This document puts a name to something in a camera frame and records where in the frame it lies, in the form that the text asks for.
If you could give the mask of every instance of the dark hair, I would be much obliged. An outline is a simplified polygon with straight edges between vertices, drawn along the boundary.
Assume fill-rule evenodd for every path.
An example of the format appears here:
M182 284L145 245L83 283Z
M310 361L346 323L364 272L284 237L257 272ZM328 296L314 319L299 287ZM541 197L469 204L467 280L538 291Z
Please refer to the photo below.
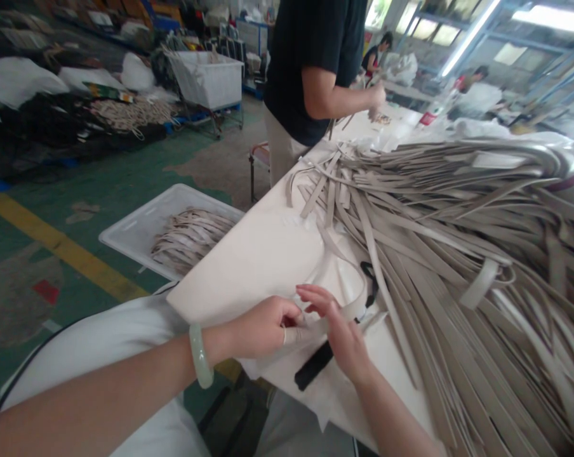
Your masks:
M488 72L488 66L487 65L482 65L480 67L477 68L476 72L474 74L481 74L483 77L488 76L489 72Z
M382 43L388 43L389 44L389 49L391 49L393 47L393 33L391 32L386 32L383 36L382 39L380 40L380 44Z

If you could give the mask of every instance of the fluorescent light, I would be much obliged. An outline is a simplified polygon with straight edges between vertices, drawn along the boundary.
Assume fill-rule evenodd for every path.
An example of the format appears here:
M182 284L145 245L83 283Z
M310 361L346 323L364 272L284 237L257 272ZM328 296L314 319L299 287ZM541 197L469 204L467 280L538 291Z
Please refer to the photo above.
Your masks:
M574 32L574 11L536 5L530 11L516 11L512 19Z
M489 19L490 15L497 8L499 3L501 3L501 0L492 0L492 3L488 5L488 7L486 8L486 11L484 11L484 13L482 13L480 17L477 18L475 23L471 26L471 28L467 32L467 36L465 37L465 39L462 41L462 43L460 44L458 49L454 52L454 54L452 54L450 60L448 60L448 63L444 66L444 69L441 72L441 77L446 77L452 71L452 68L454 68L454 66L457 64L457 62L462 57L465 50L469 47L473 39L482 29L483 25Z

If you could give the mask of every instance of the black t-shirt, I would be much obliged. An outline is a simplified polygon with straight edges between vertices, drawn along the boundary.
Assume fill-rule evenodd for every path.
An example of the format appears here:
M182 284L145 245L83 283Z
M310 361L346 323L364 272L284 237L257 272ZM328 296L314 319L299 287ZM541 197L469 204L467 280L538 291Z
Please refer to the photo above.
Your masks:
M363 54L366 0L283 0L276 18L264 102L296 141L314 146L329 119L304 106L302 68L320 67L349 87Z
M365 54L363 62L361 62L361 66L365 71L368 70L368 65L370 64L370 56L372 54L374 54L374 62L376 62L378 60L378 46L372 46L370 49L368 49L368 52Z

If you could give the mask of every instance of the green floor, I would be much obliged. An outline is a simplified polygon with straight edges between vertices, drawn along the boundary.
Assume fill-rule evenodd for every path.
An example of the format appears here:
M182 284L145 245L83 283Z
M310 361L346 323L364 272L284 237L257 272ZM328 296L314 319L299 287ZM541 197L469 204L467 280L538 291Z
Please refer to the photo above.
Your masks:
M245 124L260 122L260 110L245 115ZM245 132L231 134L241 135ZM104 246L98 235L122 217L153 199L173 184L184 183L232 204L232 197L213 188L200 189L196 176L184 173L187 162L206 148L227 147L230 135L221 142L189 129L148 145L140 150L123 152L99 161L61 170L61 179L51 184L21 183L7 194L47 224L64 232L91 254L107 263L149 293L167 282L150 270L138 273L140 265ZM246 151L234 151L226 158L246 161ZM180 174L168 168L179 166ZM85 202L99 205L99 211L87 221L68 223L73 205ZM26 300L30 288L47 279L60 289L54 306L41 302L33 307ZM23 361L23 358L51 333L41 323L51 319L60 326L117 305L117 300L80 275L68 264L55 258L16 227L0 217L0 386ZM227 380L218 376L216 388L203 392L197 386L186 393L188 408L199 420Z

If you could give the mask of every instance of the hand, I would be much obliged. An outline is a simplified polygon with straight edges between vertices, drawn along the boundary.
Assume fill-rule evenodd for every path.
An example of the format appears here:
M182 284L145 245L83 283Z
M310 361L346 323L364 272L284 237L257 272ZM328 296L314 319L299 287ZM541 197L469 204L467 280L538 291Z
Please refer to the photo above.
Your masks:
M303 301L311 303L306 312L327 317L330 325L327 339L340 369L355 386L365 382L370 377L371 361L357 324L344 319L334 296L322 287L301 284L296 286L296 292Z
M229 336L230 357L259 359L298 339L299 329L292 327L303 320L295 303L274 295L221 328Z
M370 92L370 112L378 111L387 101L387 93L384 91L384 86L382 84L376 84L366 90Z

